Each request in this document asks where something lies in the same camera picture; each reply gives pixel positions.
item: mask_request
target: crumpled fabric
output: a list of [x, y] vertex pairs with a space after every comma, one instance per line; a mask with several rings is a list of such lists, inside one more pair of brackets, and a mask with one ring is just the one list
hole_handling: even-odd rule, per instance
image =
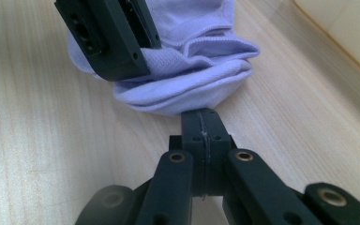
[[[142, 49], [150, 74], [113, 84], [113, 96], [142, 112], [177, 115], [215, 108], [252, 72], [259, 48], [233, 31], [233, 0], [146, 0], [162, 48]], [[71, 34], [68, 52], [95, 74]]]

